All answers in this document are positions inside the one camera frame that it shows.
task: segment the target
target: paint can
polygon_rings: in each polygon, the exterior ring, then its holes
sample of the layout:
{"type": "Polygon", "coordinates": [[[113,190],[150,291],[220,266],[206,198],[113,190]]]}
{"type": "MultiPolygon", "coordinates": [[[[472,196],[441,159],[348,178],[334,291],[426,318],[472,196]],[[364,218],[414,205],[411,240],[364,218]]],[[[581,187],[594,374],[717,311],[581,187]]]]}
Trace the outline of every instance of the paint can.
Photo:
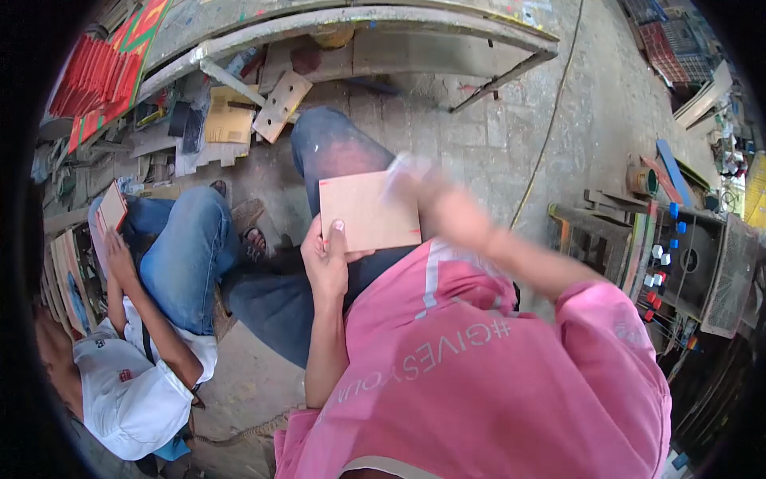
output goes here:
{"type": "Polygon", "coordinates": [[[654,196],[660,184],[657,173],[648,166],[628,166],[627,188],[639,195],[654,196]]]}

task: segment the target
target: foot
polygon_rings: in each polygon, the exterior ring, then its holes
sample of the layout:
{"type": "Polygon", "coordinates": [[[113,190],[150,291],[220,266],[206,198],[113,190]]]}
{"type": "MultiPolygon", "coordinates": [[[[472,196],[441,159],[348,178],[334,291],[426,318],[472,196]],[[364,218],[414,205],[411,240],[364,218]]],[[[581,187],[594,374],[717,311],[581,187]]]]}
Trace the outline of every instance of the foot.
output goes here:
{"type": "Polygon", "coordinates": [[[254,263],[266,257],[266,238],[258,228],[250,228],[244,233],[244,243],[247,246],[247,257],[254,263]]]}
{"type": "Polygon", "coordinates": [[[226,182],[222,179],[217,179],[210,184],[210,187],[219,192],[221,196],[226,198],[226,182]]]}

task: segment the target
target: white shirt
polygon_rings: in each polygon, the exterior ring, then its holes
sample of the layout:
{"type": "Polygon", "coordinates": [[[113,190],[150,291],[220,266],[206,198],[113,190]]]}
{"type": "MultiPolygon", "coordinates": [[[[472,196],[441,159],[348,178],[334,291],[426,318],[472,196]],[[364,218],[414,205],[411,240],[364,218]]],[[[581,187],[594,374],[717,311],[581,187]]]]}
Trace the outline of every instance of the white shirt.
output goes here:
{"type": "MultiPolygon", "coordinates": [[[[74,363],[83,383],[83,423],[98,441],[125,461],[167,444],[188,421],[194,396],[170,370],[151,342],[156,366],[143,349],[141,317],[128,297],[125,340],[109,318],[74,344],[74,363]]],[[[196,336],[173,325],[202,364],[197,383],[213,376],[218,361],[214,336],[196,336]]]]}

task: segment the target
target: metal grille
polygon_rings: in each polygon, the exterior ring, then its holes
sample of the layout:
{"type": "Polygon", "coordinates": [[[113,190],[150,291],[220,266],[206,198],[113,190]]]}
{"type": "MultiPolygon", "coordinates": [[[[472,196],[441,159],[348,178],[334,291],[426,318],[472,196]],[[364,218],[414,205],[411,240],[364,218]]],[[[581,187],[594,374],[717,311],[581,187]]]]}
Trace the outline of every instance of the metal grille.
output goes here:
{"type": "Polygon", "coordinates": [[[734,336],[755,271],[758,238],[741,219],[728,216],[724,245],[713,290],[702,315],[700,330],[734,336]]]}
{"type": "Polygon", "coordinates": [[[681,65],[681,68],[689,75],[690,81],[698,83],[705,83],[713,79],[710,63],[702,55],[690,54],[690,55],[678,55],[676,60],[681,65]]]}
{"type": "Polygon", "coordinates": [[[699,45],[694,38],[692,29],[685,20],[676,19],[662,22],[665,37],[676,55],[699,53],[699,45]]]}
{"type": "Polygon", "coordinates": [[[633,22],[638,26],[667,20],[665,12],[654,0],[622,0],[622,2],[633,17],[633,22]]]}

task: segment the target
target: dark jeans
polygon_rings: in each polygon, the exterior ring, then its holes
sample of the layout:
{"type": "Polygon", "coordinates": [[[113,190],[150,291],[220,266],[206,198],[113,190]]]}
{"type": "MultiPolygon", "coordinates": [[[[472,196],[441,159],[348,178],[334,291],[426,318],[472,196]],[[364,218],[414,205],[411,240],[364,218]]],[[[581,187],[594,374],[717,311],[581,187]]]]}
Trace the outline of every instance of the dark jeans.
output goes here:
{"type": "MultiPolygon", "coordinates": [[[[384,170],[394,155],[349,118],[327,107],[301,113],[290,135],[293,161],[306,180],[311,215],[319,213],[319,180],[384,170]]],[[[349,265],[344,312],[369,284],[414,249],[378,251],[349,265]]],[[[305,272],[281,274],[266,264],[246,264],[223,278],[224,303],[239,321],[283,358],[305,368],[314,304],[305,272]]]]}

